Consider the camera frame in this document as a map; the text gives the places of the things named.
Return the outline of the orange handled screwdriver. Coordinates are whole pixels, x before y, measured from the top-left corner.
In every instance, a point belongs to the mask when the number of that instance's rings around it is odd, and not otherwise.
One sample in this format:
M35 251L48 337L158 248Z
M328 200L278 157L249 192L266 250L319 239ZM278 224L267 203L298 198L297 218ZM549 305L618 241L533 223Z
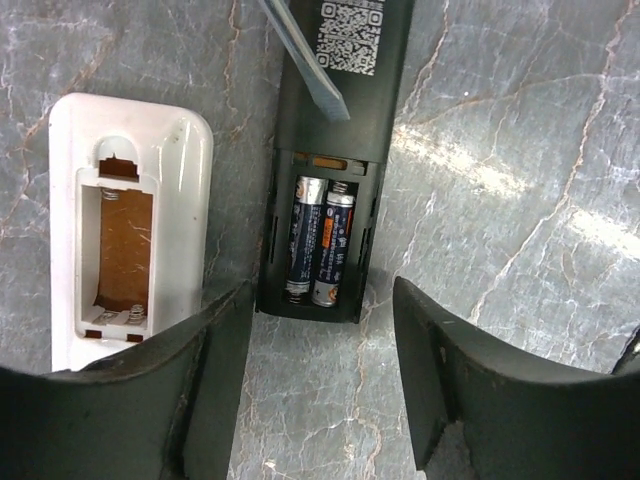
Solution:
M344 98L321 67L287 4L282 0L260 0L259 4L291 56L307 89L330 122L348 121Z

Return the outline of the white remote blue batteries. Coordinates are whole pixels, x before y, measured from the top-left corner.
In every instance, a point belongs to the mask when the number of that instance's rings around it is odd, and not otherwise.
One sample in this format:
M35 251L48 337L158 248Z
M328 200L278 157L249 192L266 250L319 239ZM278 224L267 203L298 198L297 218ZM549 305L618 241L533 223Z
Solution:
M199 310L213 134L189 109L87 93L48 132L51 367L79 370Z

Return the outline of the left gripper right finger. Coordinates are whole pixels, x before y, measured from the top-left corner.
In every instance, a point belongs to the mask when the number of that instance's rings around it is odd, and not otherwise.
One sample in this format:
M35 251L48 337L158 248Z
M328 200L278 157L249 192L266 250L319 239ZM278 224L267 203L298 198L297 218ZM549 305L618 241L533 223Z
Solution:
M399 369L415 464L463 425L481 479L636 479L639 373L601 374L520 350L393 286Z

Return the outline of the black battery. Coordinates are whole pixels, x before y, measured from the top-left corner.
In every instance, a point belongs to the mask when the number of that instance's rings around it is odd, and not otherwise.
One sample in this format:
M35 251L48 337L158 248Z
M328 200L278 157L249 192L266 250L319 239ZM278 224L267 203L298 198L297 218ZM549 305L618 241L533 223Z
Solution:
M345 182L333 182L326 196L319 266L312 302L321 307L337 304L346 265L356 197Z
M299 176L296 180L288 239L285 295L300 304L311 288L314 251L327 181Z

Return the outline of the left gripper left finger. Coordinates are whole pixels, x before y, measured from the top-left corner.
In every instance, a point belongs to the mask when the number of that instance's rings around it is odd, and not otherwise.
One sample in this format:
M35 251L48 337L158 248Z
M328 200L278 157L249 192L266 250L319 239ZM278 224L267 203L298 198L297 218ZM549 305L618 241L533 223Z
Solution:
M73 372L1 372L5 479L223 479L251 336L243 283Z

